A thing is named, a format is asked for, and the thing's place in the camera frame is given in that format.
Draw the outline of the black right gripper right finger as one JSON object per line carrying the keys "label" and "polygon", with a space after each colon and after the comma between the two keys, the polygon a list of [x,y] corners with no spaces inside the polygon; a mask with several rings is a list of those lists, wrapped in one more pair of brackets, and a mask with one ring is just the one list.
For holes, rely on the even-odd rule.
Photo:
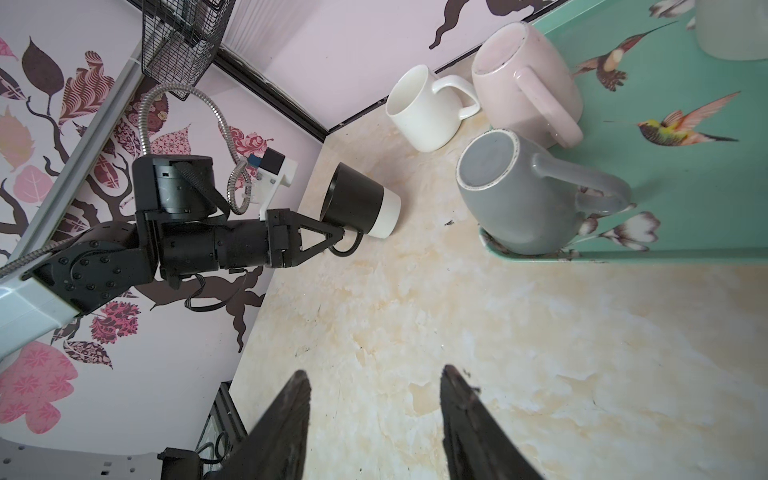
{"label": "black right gripper right finger", "polygon": [[477,391],[450,364],[442,371],[440,403],[451,479],[541,477],[485,408]]}

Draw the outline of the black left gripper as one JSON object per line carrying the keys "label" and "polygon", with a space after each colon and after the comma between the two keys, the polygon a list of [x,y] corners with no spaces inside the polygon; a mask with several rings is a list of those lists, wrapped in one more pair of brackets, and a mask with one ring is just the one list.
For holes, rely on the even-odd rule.
{"label": "black left gripper", "polygon": [[[232,220],[210,157],[144,155],[134,161],[132,174],[138,245],[150,269],[174,288],[204,272],[296,267],[345,235],[343,227],[287,209],[271,210],[267,220]],[[304,248],[302,236],[290,239],[292,229],[312,246]]]}

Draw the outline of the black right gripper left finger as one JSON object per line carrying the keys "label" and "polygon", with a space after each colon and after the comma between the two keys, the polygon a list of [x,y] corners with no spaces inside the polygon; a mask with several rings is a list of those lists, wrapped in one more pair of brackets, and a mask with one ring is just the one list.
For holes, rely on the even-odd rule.
{"label": "black right gripper left finger", "polygon": [[295,371],[245,440],[206,479],[300,479],[310,423],[311,384]]}

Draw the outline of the black and white mug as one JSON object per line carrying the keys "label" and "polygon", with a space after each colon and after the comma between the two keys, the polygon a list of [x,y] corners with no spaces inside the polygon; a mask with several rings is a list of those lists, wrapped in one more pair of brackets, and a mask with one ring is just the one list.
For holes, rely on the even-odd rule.
{"label": "black and white mug", "polygon": [[364,235],[386,239],[397,226],[402,201],[399,195],[352,167],[339,163],[326,191],[320,221],[356,232],[352,246],[330,251],[348,257],[359,247]]}

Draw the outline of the grey mug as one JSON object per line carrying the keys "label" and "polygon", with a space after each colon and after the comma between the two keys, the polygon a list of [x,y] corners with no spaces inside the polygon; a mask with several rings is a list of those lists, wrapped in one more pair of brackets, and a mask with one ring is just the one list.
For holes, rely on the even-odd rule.
{"label": "grey mug", "polygon": [[461,197],[482,229],[514,254],[551,254],[587,217],[612,215],[631,202],[624,180],[554,157],[505,129],[489,130],[461,153]]}

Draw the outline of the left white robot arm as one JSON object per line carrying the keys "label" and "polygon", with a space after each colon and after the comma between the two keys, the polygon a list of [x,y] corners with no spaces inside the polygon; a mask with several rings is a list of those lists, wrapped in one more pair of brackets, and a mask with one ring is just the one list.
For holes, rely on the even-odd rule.
{"label": "left white robot arm", "polygon": [[3,266],[1,355],[157,276],[177,289],[206,272],[290,268],[342,240],[342,228],[289,209],[231,219],[212,164],[197,155],[142,156],[132,166],[134,222],[100,223]]}

